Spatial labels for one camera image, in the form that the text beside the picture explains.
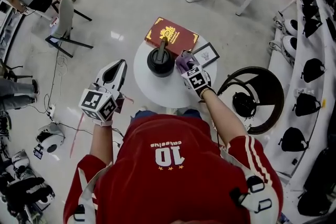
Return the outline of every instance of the gold emblem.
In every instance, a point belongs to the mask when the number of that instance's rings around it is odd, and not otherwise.
[[[155,25],[158,24],[160,21],[162,21],[163,19],[162,18],[158,18],[155,22]]]
[[[146,38],[148,38],[148,39],[152,39],[152,38],[151,38],[151,34],[152,34],[152,30],[149,30],[149,32],[148,32]]]
[[[173,34],[175,33],[175,28],[174,27],[168,27],[166,26],[166,29],[162,29],[160,31],[160,38],[166,37],[168,41],[172,38]]]
[[[195,33],[193,33],[193,35],[194,35],[194,43],[196,43],[196,41],[197,41],[197,39],[198,39],[198,35],[195,34]]]

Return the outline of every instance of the red jersey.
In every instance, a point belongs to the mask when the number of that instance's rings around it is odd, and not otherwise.
[[[247,193],[243,171],[220,156],[206,122],[197,118],[153,115],[128,128],[115,164],[96,183],[96,222],[168,224],[176,220],[213,220],[223,224],[250,223],[229,193]],[[228,153],[271,185],[283,203],[282,186],[251,136],[239,136]],[[78,164],[87,182],[106,165],[92,155]],[[74,214],[82,192],[76,169],[64,208],[64,223]]]

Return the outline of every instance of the person in red jersey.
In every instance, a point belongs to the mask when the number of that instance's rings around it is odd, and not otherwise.
[[[64,223],[276,223],[282,186],[262,145],[210,87],[198,94],[225,150],[196,110],[182,116],[139,111],[113,163],[111,126],[96,124]]]

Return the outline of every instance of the round white table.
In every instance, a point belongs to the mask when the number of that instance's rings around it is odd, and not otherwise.
[[[199,36],[194,50],[205,44],[207,41]],[[173,73],[166,78],[159,78],[152,73],[147,65],[147,56],[152,50],[153,47],[143,41],[134,58],[134,76],[143,94],[154,103],[166,108],[179,109],[196,104],[200,98],[184,85],[176,66]],[[206,66],[204,70],[210,75],[213,84],[217,75],[217,61]]]

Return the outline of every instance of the gray pants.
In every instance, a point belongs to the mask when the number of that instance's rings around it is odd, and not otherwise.
[[[21,108],[32,103],[29,96],[13,96],[15,93],[33,94],[34,86],[0,78],[0,110]]]

